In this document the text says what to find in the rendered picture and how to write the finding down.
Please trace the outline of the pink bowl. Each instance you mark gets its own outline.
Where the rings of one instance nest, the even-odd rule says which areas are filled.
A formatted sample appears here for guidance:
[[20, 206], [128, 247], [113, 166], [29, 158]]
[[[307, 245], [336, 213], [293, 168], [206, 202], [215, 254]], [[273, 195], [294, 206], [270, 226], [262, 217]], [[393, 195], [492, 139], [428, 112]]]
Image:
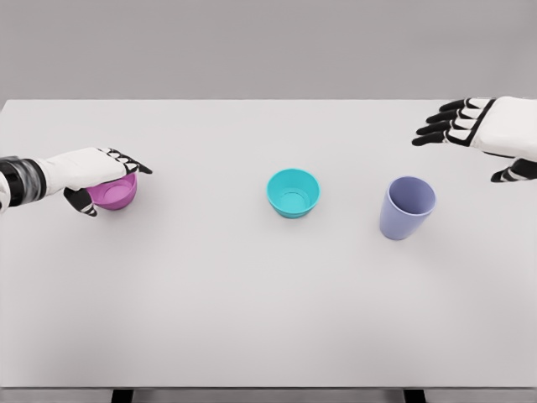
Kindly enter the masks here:
[[138, 189], [137, 174], [88, 187], [87, 191], [95, 205], [109, 211], [120, 210], [130, 204]]

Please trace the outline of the teal bowl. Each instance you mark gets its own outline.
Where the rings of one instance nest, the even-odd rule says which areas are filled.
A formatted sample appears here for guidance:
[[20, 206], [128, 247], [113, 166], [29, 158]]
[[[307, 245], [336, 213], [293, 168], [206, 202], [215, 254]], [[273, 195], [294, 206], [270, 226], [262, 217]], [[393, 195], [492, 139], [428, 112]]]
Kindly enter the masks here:
[[271, 207], [281, 217], [300, 218], [317, 205], [321, 186], [307, 170], [287, 168], [270, 177], [266, 185], [266, 196]]

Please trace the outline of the lavender cup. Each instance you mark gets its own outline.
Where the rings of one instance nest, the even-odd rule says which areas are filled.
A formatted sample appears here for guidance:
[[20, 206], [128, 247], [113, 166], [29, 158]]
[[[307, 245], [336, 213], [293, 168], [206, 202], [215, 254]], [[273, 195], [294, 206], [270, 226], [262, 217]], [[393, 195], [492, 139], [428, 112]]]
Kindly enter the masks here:
[[426, 181], [401, 176], [388, 185], [379, 216], [382, 235], [403, 240], [412, 235], [434, 211], [436, 193]]

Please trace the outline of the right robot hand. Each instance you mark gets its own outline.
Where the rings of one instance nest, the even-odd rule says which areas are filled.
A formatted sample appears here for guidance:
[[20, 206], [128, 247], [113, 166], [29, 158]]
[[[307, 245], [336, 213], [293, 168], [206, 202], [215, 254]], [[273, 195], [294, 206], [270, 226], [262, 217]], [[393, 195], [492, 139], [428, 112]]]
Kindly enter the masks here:
[[416, 130], [412, 145], [454, 144], [512, 160], [491, 182], [537, 180], [537, 99], [468, 97], [448, 102]]

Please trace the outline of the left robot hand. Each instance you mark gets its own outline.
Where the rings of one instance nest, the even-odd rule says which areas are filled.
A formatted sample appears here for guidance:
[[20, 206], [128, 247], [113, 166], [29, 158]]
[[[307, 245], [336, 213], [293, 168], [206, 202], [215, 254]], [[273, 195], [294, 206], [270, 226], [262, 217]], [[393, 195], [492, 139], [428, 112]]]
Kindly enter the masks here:
[[44, 162], [46, 196], [63, 191], [78, 212], [95, 217], [97, 211], [87, 188], [119, 180], [133, 172], [153, 171], [116, 149], [89, 147], [48, 158]]

